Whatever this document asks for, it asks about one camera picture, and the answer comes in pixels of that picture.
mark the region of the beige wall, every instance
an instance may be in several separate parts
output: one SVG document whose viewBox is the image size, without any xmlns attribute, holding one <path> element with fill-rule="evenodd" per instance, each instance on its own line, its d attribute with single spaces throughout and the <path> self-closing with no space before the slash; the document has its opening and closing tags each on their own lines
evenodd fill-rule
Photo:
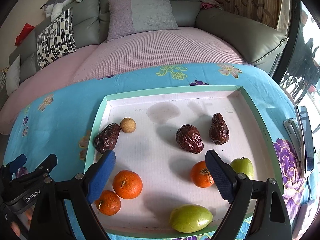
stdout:
<svg viewBox="0 0 320 240">
<path fill-rule="evenodd" d="M 15 39 L 25 23 L 36 26 L 44 20 L 40 7 L 47 0 L 19 0 L 0 28 L 0 69 L 9 64 L 9 55 L 15 50 Z"/>
</svg>

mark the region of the green apple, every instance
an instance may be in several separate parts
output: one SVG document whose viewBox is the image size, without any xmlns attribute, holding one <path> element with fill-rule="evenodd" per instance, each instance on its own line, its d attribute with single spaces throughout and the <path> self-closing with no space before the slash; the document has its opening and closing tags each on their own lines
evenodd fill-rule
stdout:
<svg viewBox="0 0 320 240">
<path fill-rule="evenodd" d="M 235 159 L 230 165 L 236 173 L 244 173 L 249 179 L 253 179 L 253 166 L 248 158 Z"/>
<path fill-rule="evenodd" d="M 182 233 L 193 233 L 205 228 L 212 221 L 212 214 L 199 205 L 186 204 L 172 210 L 169 223 Z"/>
</svg>

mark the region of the dried jujube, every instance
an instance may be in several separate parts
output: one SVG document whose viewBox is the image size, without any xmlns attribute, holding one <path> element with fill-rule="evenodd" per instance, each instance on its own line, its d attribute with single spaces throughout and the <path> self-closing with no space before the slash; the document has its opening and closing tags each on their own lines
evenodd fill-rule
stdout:
<svg viewBox="0 0 320 240">
<path fill-rule="evenodd" d="M 222 115 L 219 113 L 216 113 L 212 117 L 209 138 L 217 145 L 224 144 L 229 140 L 229 129 Z"/>
<path fill-rule="evenodd" d="M 200 153 L 204 147 L 198 129 L 191 124 L 178 129 L 176 141 L 183 150 L 192 153 Z"/>
<path fill-rule="evenodd" d="M 120 133 L 120 125 L 117 123 L 109 124 L 101 133 L 93 140 L 93 146 L 100 153 L 105 153 L 106 150 L 113 150 L 118 141 Z"/>
</svg>

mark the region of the red bag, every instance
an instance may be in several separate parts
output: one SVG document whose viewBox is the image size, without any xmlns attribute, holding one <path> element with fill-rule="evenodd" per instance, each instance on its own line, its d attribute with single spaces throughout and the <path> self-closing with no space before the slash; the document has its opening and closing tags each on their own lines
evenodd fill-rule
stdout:
<svg viewBox="0 0 320 240">
<path fill-rule="evenodd" d="M 20 43 L 29 35 L 29 33 L 34 29 L 34 26 L 31 26 L 30 24 L 26 23 L 20 32 L 20 34 L 16 37 L 16 43 L 15 46 L 19 46 Z"/>
</svg>

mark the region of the black and white patterned pillow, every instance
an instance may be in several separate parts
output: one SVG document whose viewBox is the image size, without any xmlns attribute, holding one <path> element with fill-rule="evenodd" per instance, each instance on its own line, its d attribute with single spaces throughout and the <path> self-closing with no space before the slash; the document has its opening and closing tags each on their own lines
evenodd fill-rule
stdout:
<svg viewBox="0 0 320 240">
<path fill-rule="evenodd" d="M 70 7 L 38 36 L 37 59 L 40 68 L 76 51 L 72 32 L 72 7 Z"/>
</svg>

